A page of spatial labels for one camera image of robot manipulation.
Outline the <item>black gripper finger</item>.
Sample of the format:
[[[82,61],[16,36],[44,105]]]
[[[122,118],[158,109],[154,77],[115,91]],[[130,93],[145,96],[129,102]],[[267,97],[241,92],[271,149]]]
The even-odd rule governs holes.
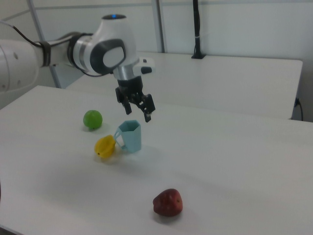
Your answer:
[[[126,114],[129,115],[132,112],[132,109],[128,98],[126,96],[123,96],[121,103],[125,109]]]
[[[151,120],[151,114],[156,110],[153,98],[150,94],[135,94],[133,98],[134,104],[143,112],[145,122]]]

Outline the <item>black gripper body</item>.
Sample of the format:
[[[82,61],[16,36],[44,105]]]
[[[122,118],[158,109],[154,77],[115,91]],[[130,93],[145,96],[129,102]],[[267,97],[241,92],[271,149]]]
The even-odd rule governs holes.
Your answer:
[[[142,89],[143,82],[141,76],[130,80],[118,80],[118,87],[115,89],[117,101],[123,103],[128,100],[131,103],[141,103],[145,97]]]

